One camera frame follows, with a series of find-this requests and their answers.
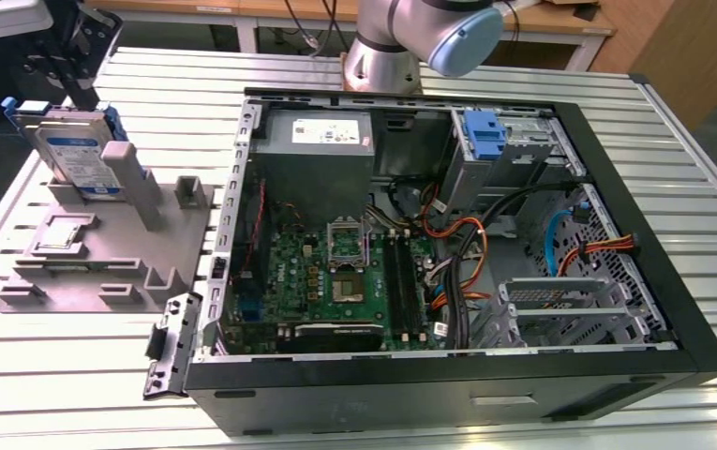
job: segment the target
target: white table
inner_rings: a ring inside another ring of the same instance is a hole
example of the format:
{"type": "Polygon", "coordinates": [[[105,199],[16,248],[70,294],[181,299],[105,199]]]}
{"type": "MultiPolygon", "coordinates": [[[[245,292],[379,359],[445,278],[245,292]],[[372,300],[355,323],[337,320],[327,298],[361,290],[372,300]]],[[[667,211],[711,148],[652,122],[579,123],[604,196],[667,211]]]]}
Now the white table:
{"type": "MultiPolygon", "coordinates": [[[[245,86],[339,89],[340,80],[336,59],[122,48],[97,86],[160,181],[193,174],[223,183],[245,86]]],[[[460,80],[424,69],[424,85],[433,95],[580,104],[717,334],[717,170],[652,89],[620,75],[491,67],[460,80]]],[[[0,277],[46,212],[49,179],[33,155],[0,202],[0,277]]],[[[207,256],[201,267],[205,273],[207,256]]],[[[142,401],[156,320],[156,314],[0,314],[0,448],[717,449],[717,380],[594,422],[232,442],[189,399],[142,401]]]]}

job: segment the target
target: white label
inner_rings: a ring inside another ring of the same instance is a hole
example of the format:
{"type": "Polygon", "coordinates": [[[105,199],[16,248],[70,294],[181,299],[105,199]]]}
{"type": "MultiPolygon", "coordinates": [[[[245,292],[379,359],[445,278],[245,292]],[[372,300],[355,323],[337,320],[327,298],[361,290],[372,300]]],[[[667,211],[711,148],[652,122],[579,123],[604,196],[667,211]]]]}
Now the white label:
{"type": "Polygon", "coordinates": [[[584,28],[584,33],[588,35],[610,35],[611,30],[604,28],[584,28]]]}
{"type": "Polygon", "coordinates": [[[448,324],[444,322],[437,322],[433,324],[433,334],[441,336],[443,338],[448,337],[448,324]]]}
{"type": "Polygon", "coordinates": [[[96,139],[48,138],[56,164],[81,191],[108,196],[120,192],[122,185],[113,170],[104,163],[104,149],[96,139]]]}
{"type": "Polygon", "coordinates": [[[197,10],[203,12],[233,12],[229,7],[197,7],[197,10]]]}
{"type": "Polygon", "coordinates": [[[357,120],[297,119],[292,130],[293,143],[352,143],[361,135],[357,120]]]}
{"type": "Polygon", "coordinates": [[[439,199],[433,199],[433,203],[431,205],[439,210],[440,213],[445,214],[448,206],[439,199]]]}

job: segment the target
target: expansion slot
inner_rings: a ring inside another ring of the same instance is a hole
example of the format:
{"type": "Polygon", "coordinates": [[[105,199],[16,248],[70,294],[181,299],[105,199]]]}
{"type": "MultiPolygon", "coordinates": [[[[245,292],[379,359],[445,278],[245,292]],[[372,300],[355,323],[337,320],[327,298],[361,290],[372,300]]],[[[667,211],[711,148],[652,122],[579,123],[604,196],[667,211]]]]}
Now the expansion slot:
{"type": "Polygon", "coordinates": [[[392,334],[400,336],[407,332],[401,279],[399,276],[397,239],[384,238],[384,267],[387,268],[387,294],[389,296],[389,315],[392,334]]]}
{"type": "Polygon", "coordinates": [[[409,240],[388,237],[384,242],[384,254],[392,333],[417,335],[423,330],[423,309],[417,295],[409,240]]]}

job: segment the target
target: metal bracket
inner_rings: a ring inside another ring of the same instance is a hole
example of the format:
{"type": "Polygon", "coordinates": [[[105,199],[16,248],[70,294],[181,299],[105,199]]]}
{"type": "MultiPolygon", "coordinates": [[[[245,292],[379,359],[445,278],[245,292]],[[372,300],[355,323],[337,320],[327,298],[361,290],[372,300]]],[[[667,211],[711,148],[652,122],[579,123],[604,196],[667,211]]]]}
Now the metal bracket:
{"type": "Polygon", "coordinates": [[[187,372],[195,354],[195,334],[203,296],[185,293],[168,302],[164,319],[153,326],[146,356],[153,360],[145,384],[145,400],[188,397],[187,372]]]}

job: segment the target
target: chip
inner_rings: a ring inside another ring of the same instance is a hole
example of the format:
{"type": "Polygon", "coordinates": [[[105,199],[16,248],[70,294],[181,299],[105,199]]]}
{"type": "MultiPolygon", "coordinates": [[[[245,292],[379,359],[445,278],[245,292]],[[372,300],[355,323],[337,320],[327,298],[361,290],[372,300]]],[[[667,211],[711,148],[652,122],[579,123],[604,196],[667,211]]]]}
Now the chip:
{"type": "Polygon", "coordinates": [[[364,274],[333,274],[333,303],[364,303],[364,274]]]}

